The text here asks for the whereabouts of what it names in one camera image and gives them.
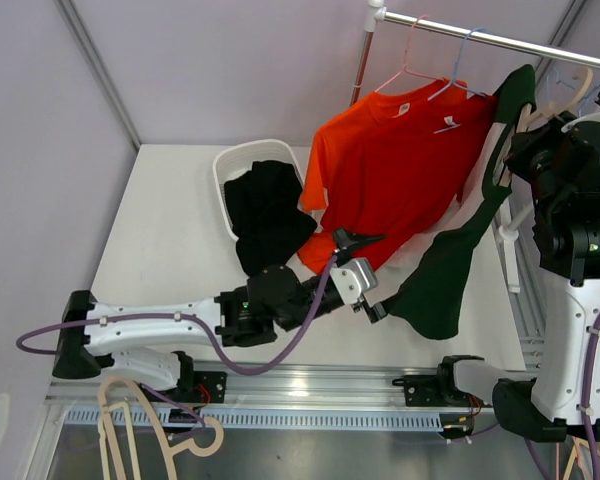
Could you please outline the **green and grey t shirt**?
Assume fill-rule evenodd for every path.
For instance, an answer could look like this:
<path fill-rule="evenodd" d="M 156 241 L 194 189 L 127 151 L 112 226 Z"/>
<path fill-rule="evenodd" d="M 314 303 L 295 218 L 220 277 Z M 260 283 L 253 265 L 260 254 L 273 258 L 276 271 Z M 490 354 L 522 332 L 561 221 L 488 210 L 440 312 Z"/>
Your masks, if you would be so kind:
<path fill-rule="evenodd" d="M 407 321 L 430 340 L 458 335 L 474 250 L 512 192 L 509 185 L 500 183 L 499 175 L 523 107 L 536 106 L 533 66 L 525 64 L 512 71 L 494 96 L 495 114 L 458 207 L 440 225 L 406 243 L 403 259 L 409 275 L 396 293 L 380 301 L 386 317 Z"/>

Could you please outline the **beige wooden hanger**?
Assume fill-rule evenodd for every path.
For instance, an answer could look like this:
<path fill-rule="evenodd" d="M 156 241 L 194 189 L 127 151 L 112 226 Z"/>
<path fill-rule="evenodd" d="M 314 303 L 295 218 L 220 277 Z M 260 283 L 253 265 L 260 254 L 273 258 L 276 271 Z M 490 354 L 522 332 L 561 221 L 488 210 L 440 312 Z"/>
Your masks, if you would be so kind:
<path fill-rule="evenodd" d="M 552 67 L 544 82 L 545 104 L 535 110 L 532 109 L 530 104 L 525 105 L 521 111 L 515 133 L 526 132 L 538 120 L 549 120 L 564 111 L 573 109 L 585 97 L 592 84 L 593 77 L 594 72 L 590 67 L 581 66 L 575 70 L 570 80 L 565 81 L 561 78 L 559 70 Z M 569 93 L 568 97 L 563 98 L 562 103 L 556 102 L 551 96 L 552 88 L 560 86 L 566 88 Z"/>

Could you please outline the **black t shirt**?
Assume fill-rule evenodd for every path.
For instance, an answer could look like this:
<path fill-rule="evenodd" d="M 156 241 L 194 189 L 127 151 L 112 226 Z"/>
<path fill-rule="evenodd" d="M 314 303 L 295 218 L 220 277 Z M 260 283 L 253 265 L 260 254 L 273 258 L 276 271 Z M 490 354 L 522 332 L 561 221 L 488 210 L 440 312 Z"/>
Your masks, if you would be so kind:
<path fill-rule="evenodd" d="M 289 163 L 256 161 L 228 181 L 224 192 L 236 254 L 249 277 L 287 263 L 317 228 L 316 220 L 298 207 L 302 186 Z"/>

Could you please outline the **blue wire hanger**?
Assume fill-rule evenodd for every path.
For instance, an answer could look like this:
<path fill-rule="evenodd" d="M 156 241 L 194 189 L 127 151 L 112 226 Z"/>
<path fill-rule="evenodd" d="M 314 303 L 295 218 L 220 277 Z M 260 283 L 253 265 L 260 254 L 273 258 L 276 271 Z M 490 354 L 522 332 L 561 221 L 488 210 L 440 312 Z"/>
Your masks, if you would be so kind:
<path fill-rule="evenodd" d="M 443 93 L 446 93 L 452 87 L 456 87 L 456 88 L 458 88 L 460 90 L 463 90 L 469 96 L 478 96 L 478 97 L 485 97 L 486 96 L 485 93 L 472 90 L 466 84 L 462 84 L 459 81 L 459 73 L 460 73 L 461 63 L 462 63 L 462 59 L 463 59 L 463 55 L 464 55 L 464 50 L 465 50 L 465 46 L 466 46 L 467 42 L 469 41 L 469 39 L 475 33 L 485 33 L 485 32 L 486 32 L 486 30 L 485 30 L 484 27 L 477 27 L 477 28 L 471 29 L 462 38 L 461 44 L 460 44 L 460 48 L 459 48 L 458 55 L 457 55 L 455 63 L 454 63 L 454 67 L 453 67 L 453 70 L 452 70 L 452 75 L 451 75 L 450 80 L 442 88 L 440 88 L 439 90 L 437 90 L 433 94 L 431 94 L 427 98 L 428 101 L 433 101 L 437 97 L 441 96 Z"/>

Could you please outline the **light blue plastic hanger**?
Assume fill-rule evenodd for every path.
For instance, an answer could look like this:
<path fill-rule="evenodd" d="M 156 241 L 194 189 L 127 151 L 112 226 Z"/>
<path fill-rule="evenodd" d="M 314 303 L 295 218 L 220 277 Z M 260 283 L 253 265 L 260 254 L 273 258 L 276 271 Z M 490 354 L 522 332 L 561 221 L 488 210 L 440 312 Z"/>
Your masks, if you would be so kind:
<path fill-rule="evenodd" d="M 563 111 L 572 111 L 581 101 L 590 97 L 594 90 L 593 79 L 594 72 L 589 66 L 578 67 L 570 81 L 563 80 L 560 77 L 559 70 L 552 67 L 544 81 L 544 93 L 547 100 L 544 115 L 550 118 Z M 562 98 L 560 102 L 556 102 L 552 98 L 552 90 L 560 86 L 568 91 L 569 96 Z"/>

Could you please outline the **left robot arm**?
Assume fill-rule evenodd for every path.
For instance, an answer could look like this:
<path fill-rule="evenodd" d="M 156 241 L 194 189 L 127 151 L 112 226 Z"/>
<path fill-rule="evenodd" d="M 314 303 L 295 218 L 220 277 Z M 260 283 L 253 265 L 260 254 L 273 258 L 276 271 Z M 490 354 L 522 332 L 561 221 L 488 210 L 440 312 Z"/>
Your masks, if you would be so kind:
<path fill-rule="evenodd" d="M 230 361 L 226 349 L 270 344 L 278 331 L 291 332 L 293 339 L 272 362 L 278 365 L 314 320 L 336 309 L 349 305 L 377 320 L 365 298 L 377 277 L 369 261 L 354 254 L 380 236 L 339 229 L 333 239 L 336 247 L 325 272 L 305 281 L 291 268 L 274 264 L 214 297 L 144 307 L 105 304 L 88 290 L 74 291 L 63 313 L 52 374 L 64 380 L 124 376 L 183 401 L 195 389 L 193 362 L 181 351 L 159 353 L 159 346 L 210 346 L 231 371 L 256 376 L 266 369 L 241 367 Z"/>

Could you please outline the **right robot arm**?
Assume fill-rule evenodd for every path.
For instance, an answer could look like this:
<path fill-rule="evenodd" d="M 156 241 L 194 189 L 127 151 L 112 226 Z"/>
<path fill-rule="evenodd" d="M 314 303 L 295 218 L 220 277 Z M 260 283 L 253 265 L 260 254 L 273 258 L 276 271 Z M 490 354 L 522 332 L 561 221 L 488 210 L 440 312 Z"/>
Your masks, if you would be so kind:
<path fill-rule="evenodd" d="M 510 195 L 496 178 L 504 172 L 519 177 L 531 188 L 533 239 L 547 294 L 540 371 L 523 380 L 480 357 L 447 356 L 435 392 L 450 405 L 474 394 L 493 406 L 502 427 L 537 442 L 569 435 L 600 441 L 600 112 L 564 112 L 521 132 L 533 92 L 501 87 L 496 98 L 468 216 L 432 239 L 383 307 L 426 338 L 454 334 L 473 250 Z"/>

